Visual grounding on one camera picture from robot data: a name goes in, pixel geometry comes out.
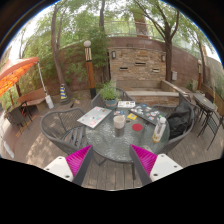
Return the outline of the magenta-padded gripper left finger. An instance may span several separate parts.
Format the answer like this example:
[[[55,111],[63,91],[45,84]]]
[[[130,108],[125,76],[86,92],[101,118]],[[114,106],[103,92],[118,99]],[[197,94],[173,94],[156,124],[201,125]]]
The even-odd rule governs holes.
[[[44,170],[81,186],[93,156],[93,146],[88,145],[73,154],[58,156]]]

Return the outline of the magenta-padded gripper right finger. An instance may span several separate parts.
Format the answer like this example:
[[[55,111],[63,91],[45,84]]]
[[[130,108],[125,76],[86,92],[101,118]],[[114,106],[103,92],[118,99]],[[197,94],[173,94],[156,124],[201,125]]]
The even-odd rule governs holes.
[[[182,169],[166,154],[156,155],[133,144],[130,145],[129,154],[143,186]]]

